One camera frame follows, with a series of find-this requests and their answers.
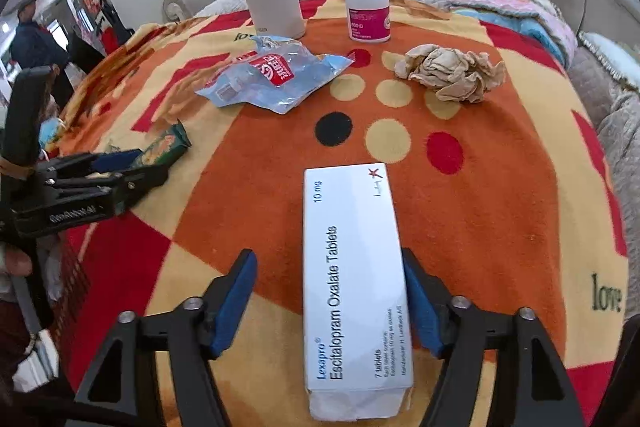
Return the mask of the white medicine box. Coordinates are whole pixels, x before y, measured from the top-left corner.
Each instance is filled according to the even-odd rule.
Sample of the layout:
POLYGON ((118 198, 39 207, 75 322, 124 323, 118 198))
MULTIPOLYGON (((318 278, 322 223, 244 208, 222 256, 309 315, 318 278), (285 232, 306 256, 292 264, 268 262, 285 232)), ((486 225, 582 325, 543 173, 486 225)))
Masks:
POLYGON ((304 178, 305 387, 317 421, 396 416, 413 386, 404 266, 382 162, 304 178))

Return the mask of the beige paper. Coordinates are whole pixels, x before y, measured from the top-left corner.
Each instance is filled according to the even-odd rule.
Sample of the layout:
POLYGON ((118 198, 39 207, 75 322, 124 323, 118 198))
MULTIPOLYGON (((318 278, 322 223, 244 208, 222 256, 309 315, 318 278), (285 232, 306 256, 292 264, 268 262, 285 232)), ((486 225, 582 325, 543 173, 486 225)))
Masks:
POLYGON ((506 65, 486 52, 463 52, 427 43, 407 51, 394 66, 402 80, 420 83, 442 102, 480 103, 506 81, 506 65))

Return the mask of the clear blue plastic wrapper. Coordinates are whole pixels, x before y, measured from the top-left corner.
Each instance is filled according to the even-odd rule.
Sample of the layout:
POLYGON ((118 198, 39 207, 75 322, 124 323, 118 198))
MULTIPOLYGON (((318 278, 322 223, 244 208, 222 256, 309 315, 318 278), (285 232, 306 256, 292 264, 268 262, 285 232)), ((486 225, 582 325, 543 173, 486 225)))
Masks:
POLYGON ((251 39, 254 51, 235 57, 195 93, 218 108, 245 103, 284 115, 354 62, 343 55, 313 54, 290 38, 251 39))

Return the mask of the blue face mask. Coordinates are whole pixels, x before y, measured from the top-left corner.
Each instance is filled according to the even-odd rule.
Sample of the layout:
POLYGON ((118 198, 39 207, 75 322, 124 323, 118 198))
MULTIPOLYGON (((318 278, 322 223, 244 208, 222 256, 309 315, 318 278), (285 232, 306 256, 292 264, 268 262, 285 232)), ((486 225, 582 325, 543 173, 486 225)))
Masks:
POLYGON ((66 127, 62 119, 51 117, 40 124, 38 142, 41 150, 45 150, 50 143, 53 143, 58 136, 65 131, 66 127))

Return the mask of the person in blue jacket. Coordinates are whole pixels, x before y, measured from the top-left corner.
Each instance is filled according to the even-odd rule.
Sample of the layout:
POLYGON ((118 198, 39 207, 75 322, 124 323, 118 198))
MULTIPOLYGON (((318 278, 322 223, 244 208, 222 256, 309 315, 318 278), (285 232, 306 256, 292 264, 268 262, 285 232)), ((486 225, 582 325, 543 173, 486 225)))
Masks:
POLYGON ((18 24, 10 44, 11 57, 21 69, 49 66, 55 72, 51 94, 58 110, 62 110, 74 94, 65 72, 70 56, 50 32, 35 21, 36 1, 22 0, 18 5, 18 24))

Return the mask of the orange red love blanket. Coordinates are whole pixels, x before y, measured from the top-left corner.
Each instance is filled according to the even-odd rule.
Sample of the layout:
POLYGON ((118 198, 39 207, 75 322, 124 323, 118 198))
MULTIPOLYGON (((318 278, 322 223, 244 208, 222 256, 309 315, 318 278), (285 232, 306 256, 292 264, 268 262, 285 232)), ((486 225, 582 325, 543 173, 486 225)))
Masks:
POLYGON ((254 49, 247 12, 142 26, 77 88, 64 155, 147 147, 176 121, 192 146, 137 207, 67 232, 79 272, 58 330, 78 386, 117 315, 175 308, 258 259, 254 294, 213 371, 237 426, 309 426, 303 370, 303 183, 309 168, 381 161, 401 244, 448 289, 540 316, 585 419, 612 373, 628 283, 612 172, 566 72, 539 44, 408 0, 392 35, 352 41, 342 0, 302 5, 304 46, 354 60, 290 113, 213 106, 195 93, 254 49), (442 102, 395 64, 433 43, 486 52, 506 81, 480 103, 442 102))

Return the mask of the white frilled pillow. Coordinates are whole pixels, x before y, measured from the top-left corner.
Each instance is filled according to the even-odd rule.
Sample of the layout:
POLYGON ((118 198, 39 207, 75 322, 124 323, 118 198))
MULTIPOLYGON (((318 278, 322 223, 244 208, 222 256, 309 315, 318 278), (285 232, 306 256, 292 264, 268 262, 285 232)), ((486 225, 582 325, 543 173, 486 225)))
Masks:
POLYGON ((639 47, 615 42, 595 32, 581 31, 578 40, 623 86, 639 91, 639 47))

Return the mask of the pink blue folded blanket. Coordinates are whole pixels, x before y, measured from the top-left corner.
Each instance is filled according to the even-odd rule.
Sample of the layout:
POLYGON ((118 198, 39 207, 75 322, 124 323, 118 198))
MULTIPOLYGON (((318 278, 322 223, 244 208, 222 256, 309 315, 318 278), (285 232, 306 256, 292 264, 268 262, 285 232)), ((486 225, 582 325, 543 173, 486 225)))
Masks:
POLYGON ((550 0, 449 0, 449 5, 537 40, 564 67, 573 61, 576 35, 550 0))

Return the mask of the white pink pill bottle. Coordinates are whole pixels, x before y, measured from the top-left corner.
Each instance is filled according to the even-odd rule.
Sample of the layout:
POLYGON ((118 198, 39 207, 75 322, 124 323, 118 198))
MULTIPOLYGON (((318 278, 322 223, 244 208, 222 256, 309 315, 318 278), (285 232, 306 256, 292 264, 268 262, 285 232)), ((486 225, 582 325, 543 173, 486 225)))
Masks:
POLYGON ((390 0, 345 0, 349 37, 378 43, 390 38, 390 0))

